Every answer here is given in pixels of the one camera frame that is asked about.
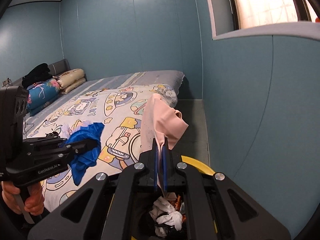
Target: crumpled paper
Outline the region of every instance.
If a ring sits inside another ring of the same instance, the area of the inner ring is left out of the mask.
[[[182,229],[182,214],[179,211],[176,211],[174,206],[172,206],[167,200],[163,197],[159,197],[153,203],[153,209],[149,212],[152,219],[158,224],[166,224],[169,226],[174,226],[177,231]],[[160,237],[166,236],[166,232],[162,229],[157,229],[156,235]]]

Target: metal screw head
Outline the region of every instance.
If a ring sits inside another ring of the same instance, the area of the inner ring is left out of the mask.
[[[187,167],[187,164],[186,163],[178,163],[177,167],[178,167],[178,169],[184,170]]]
[[[136,170],[142,170],[144,168],[144,164],[143,163],[135,163],[134,168]]]
[[[103,172],[100,172],[96,175],[96,180],[105,180],[106,179],[106,174]]]
[[[226,176],[224,176],[224,174],[221,173],[221,172],[217,172],[217,173],[214,175],[214,177],[216,178],[216,180],[224,180],[224,178],[225,178]]]

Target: mattress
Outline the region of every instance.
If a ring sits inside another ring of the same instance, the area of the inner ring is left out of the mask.
[[[93,122],[105,125],[97,165],[87,169],[79,186],[73,183],[70,168],[41,182],[47,210],[54,210],[95,174],[113,175],[136,163],[142,152],[140,126],[147,100],[159,93],[174,107],[183,77],[178,71],[153,71],[86,82],[27,118],[27,123],[34,123],[28,137],[56,131],[69,138]]]
[[[175,91],[176,95],[178,95],[179,87],[181,86],[183,77],[184,74],[180,71],[161,70],[138,72],[85,82],[81,86],[72,90],[67,95],[61,95],[50,106],[46,107],[35,116],[30,117],[29,115],[26,115],[24,136],[27,137],[31,133],[31,131],[35,127],[38,127],[50,113],[53,113],[64,103],[89,91],[96,91],[101,89],[116,89],[130,85],[166,84]],[[170,106],[174,107],[176,104],[177,101],[174,101],[170,104]]]

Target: blue wall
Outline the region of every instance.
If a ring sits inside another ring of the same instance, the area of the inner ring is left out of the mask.
[[[58,2],[10,7],[0,20],[0,81],[63,59]]]
[[[211,0],[212,9],[214,13],[214,22],[216,27],[216,34],[233,31],[233,20],[230,0]],[[208,3],[205,2],[202,5],[202,10],[208,10]]]
[[[89,80],[147,70],[180,70],[185,98],[202,98],[195,0],[62,0],[64,57]]]
[[[320,202],[320,42],[283,36],[213,41],[196,0],[211,166],[290,231]]]

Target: finger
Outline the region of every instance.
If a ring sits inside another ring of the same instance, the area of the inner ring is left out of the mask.
[[[21,214],[20,207],[17,205],[16,202],[9,201],[9,200],[7,199],[7,197],[5,196],[5,194],[4,194],[4,191],[2,191],[2,198],[3,198],[4,202],[5,202],[5,204],[6,204],[13,212],[15,212],[16,214],[19,214],[19,215]]]
[[[42,191],[40,182],[30,186],[30,196],[36,195],[39,191]]]
[[[10,193],[8,193],[7,191],[4,191],[4,190],[2,191],[2,194],[5,196],[5,198],[8,201],[16,204],[16,200],[15,200],[15,198],[14,198],[14,196],[12,194],[10,194]]]
[[[32,208],[25,208],[25,211],[31,213],[31,215],[41,215],[42,212],[43,212],[43,209],[44,209],[44,204],[41,203],[35,207],[32,207]]]
[[[37,206],[41,202],[41,199],[42,199],[42,192],[39,191],[36,195],[28,197],[24,204],[27,208],[32,208]]]
[[[2,181],[1,182],[2,189],[10,194],[17,195],[20,194],[20,189],[15,187],[12,181]]]

